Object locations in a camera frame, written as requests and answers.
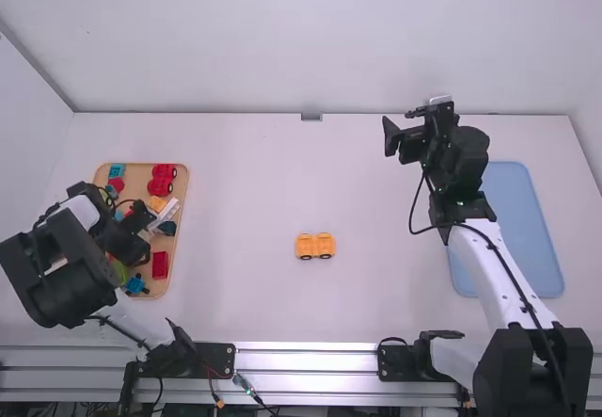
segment wire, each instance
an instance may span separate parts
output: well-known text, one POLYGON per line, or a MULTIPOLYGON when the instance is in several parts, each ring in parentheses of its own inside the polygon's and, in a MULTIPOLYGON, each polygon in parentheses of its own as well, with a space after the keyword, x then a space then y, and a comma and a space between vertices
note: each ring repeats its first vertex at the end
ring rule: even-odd
POLYGON ((208 372, 213 373, 216 377, 220 378, 220 379, 230 379, 231 376, 228 375, 222 375, 220 373, 217 373, 212 367, 210 367, 209 365, 207 365, 207 362, 201 361, 203 365, 205 365, 205 368, 207 369, 208 372))
POLYGON ((422 177, 420 178, 420 183, 418 185, 418 189, 416 190, 416 196, 414 196, 414 201, 412 202, 412 207, 410 208, 410 215, 409 215, 409 219, 408 219, 408 228, 410 230, 410 233, 413 235, 419 235, 421 233, 429 232, 433 229, 462 227, 464 229, 467 229, 469 231, 472 231, 472 232, 478 234, 487 243, 487 248, 493 250, 494 253, 496 254, 496 257, 498 257, 499 262, 503 266, 504 270, 506 271, 506 274, 510 278, 510 281, 512 282, 516 291, 518 292, 518 295, 520 296, 520 300, 523 301, 523 303, 525 304, 525 310, 529 313, 529 316, 531 317, 531 319, 533 320, 533 323, 535 324, 535 327, 537 328, 537 333, 540 336, 540 338, 542 339, 542 342, 544 343, 544 347, 546 349, 547 356, 549 358, 549 361, 552 364, 552 370, 554 372, 554 377, 556 377, 556 381, 558 383, 558 387, 561 392, 562 405, 564 406, 566 415, 571 416, 572 411, 571 411, 571 407, 568 402, 568 393, 566 391, 566 384, 564 383, 564 378, 562 377, 562 372, 561 372, 560 365, 558 363, 558 359, 556 358, 556 355, 554 354, 554 351, 552 350, 552 346, 546 337, 546 333, 544 332, 541 322, 539 321, 539 319, 537 318, 537 315, 535 314, 535 310, 533 309, 532 304, 527 300, 527 297, 525 296, 525 292, 523 292, 523 289, 520 288, 520 285, 518 284, 518 281, 516 280, 515 275, 513 274, 512 270, 510 269, 510 267, 504 260, 503 256, 501 255, 501 252, 499 252, 498 247, 491 241, 491 239, 486 234, 484 234, 480 230, 478 230, 472 226, 469 226, 467 224, 459 223, 459 222, 434 224, 434 225, 426 227, 424 229, 420 229, 419 231, 416 231, 416 232, 414 232, 412 230, 412 216, 414 214, 414 208, 416 206, 416 202, 418 200, 420 189, 422 188, 422 183, 424 182, 425 176, 426 176, 426 172, 423 171, 422 177))
POLYGON ((161 395, 163 395, 163 379, 161 377, 157 377, 157 379, 159 380, 159 394, 157 395, 157 399, 154 400, 154 403, 152 404, 152 411, 150 412, 150 415, 154 414, 158 410, 162 410, 162 409, 155 410, 155 408, 159 404, 159 401, 161 400, 161 395))
POLYGON ((414 209, 416 208, 416 202, 418 202, 418 196, 420 195, 420 190, 422 189, 422 184, 424 183, 424 179, 426 177, 426 172, 422 172, 422 176, 420 177, 420 182, 418 183, 418 189, 416 190, 416 194, 414 195, 414 200, 412 200, 412 206, 410 207, 410 216, 407 219, 407 228, 410 230, 410 233, 413 235, 418 235, 421 233, 420 231, 414 232, 412 230, 412 219, 414 218, 414 209))
POLYGON ((272 411, 272 408, 273 408, 273 407, 271 407, 271 408, 270 408, 270 407, 267 407, 267 406, 265 406, 265 404, 263 403, 263 400, 261 400, 261 398, 259 398, 258 396, 255 396, 255 398, 253 398, 253 399, 254 399, 254 400, 255 400, 255 402, 256 402, 257 404, 259 404, 259 405, 260 405, 260 406, 261 406, 263 409, 267 410, 267 411, 268 411, 270 414, 274 415, 275 417, 277 417, 277 416, 278 416, 278 414, 280 413, 280 407, 278 407, 278 410, 277 410, 277 412, 273 412, 273 411, 272 411))
POLYGON ((106 316, 99 316, 99 315, 91 315, 87 318, 85 318, 85 320, 97 320, 99 321, 99 324, 102 325, 107 325, 111 328, 113 328, 114 330, 116 330, 119 334, 126 336, 128 339, 133 340, 134 342, 136 342, 138 344, 138 346, 143 347, 144 349, 146 349, 147 351, 151 351, 151 347, 149 346, 149 344, 147 344, 144 340, 142 339, 138 339, 137 337, 134 337, 134 335, 130 334, 127 330, 120 328, 119 326, 117 326, 115 323, 113 323, 108 317, 106 316))
POLYGON ((137 199, 126 199, 126 200, 122 200, 120 203, 116 204, 115 207, 113 207, 113 216, 115 215, 115 213, 117 212, 117 209, 124 203, 127 202, 136 202, 137 199))

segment white wall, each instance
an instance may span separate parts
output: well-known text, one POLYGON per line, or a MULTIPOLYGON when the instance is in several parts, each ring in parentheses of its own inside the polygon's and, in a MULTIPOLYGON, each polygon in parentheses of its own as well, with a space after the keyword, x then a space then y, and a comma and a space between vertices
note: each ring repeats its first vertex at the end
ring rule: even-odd
POLYGON ((600 96, 602 96, 602 73, 586 88, 578 109, 571 115, 571 121, 598 189, 602 190, 602 104, 600 96))
POLYGON ((79 110, 570 113, 602 0, 0 0, 79 110))
POLYGON ((31 229, 72 117, 0 33, 0 240, 31 229))

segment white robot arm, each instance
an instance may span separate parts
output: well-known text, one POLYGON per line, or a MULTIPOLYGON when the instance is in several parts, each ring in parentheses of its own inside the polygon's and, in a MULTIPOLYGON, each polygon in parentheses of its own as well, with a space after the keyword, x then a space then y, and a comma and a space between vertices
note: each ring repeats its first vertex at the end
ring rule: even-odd
POLYGON ((493 335, 480 345, 457 331, 424 331, 407 349, 424 377, 444 375, 472 390, 480 415, 583 415, 592 344, 582 329, 560 324, 513 260, 479 190, 489 137, 458 126, 453 107, 449 97, 432 99, 405 115, 424 118, 424 125, 405 130, 383 117, 385 155, 399 152, 403 165, 420 163, 432 226, 411 229, 415 199, 410 231, 439 231, 474 279, 493 335))

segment red toy car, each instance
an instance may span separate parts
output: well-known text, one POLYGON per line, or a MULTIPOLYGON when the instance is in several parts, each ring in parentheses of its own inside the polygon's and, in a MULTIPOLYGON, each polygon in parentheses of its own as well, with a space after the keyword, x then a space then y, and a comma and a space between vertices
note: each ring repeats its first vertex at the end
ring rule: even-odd
POLYGON ((171 179, 155 177, 147 184, 147 189, 153 196, 165 197, 173 191, 173 183, 171 179))
POLYGON ((152 176, 155 178, 175 179, 178 176, 176 165, 154 165, 152 167, 152 176))

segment toy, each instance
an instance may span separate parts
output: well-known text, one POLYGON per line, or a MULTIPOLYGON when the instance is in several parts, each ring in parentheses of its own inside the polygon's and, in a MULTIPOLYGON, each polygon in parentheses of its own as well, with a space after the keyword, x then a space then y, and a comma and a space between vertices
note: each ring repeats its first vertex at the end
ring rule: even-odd
POLYGON ((169 260, 167 252, 160 251, 152 254, 152 278, 166 279, 169 274, 169 260))
POLYGON ((149 193, 154 196, 164 197, 173 191, 173 183, 171 182, 171 179, 155 177, 147 184, 147 189, 149 190, 149 193))
POLYGON ((123 188, 125 188, 125 182, 123 182, 121 177, 113 177, 112 179, 109 179, 106 184, 113 186, 118 193, 123 191, 123 188))
POLYGON ((309 233, 301 233, 295 241, 295 253, 301 260, 309 260, 313 257, 314 252, 313 235, 309 233))
POLYGON ((176 169, 176 165, 162 164, 154 165, 152 167, 152 177, 162 179, 175 179, 177 176, 178 170, 176 169))
POLYGON ((127 296, 133 293, 144 293, 147 295, 151 290, 144 286, 144 281, 142 280, 142 275, 140 273, 136 273, 133 278, 128 280, 128 283, 125 284, 125 294, 127 296))
POLYGON ((111 165, 111 167, 109 168, 109 180, 117 178, 117 177, 123 177, 123 174, 125 174, 125 165, 122 164, 115 164, 115 165, 111 165))
POLYGON ((301 260, 309 260, 312 257, 329 259, 335 255, 335 239, 330 233, 301 233, 295 241, 295 253, 301 260))
POLYGON ((176 214, 176 212, 180 209, 180 207, 181 207, 180 201, 177 200, 176 198, 171 198, 169 200, 169 202, 167 203, 166 208, 164 208, 161 211, 159 216, 151 224, 149 224, 147 226, 147 228, 150 231, 155 232, 157 227, 159 227, 159 224, 172 219, 173 216, 176 214))
POLYGON ((335 255, 335 239, 330 233, 318 233, 315 243, 316 255, 321 259, 329 259, 335 255))
POLYGON ((158 198, 156 196, 152 196, 147 202, 147 207, 149 207, 154 213, 157 215, 160 214, 164 208, 166 208, 167 202, 163 199, 158 198))
POLYGON ((167 236, 176 236, 178 225, 175 221, 165 221, 157 226, 157 231, 167 236))
POLYGON ((107 184, 104 187, 104 190, 109 193, 109 196, 111 196, 112 200, 117 200, 119 199, 119 192, 117 191, 117 189, 115 189, 111 184, 107 184))

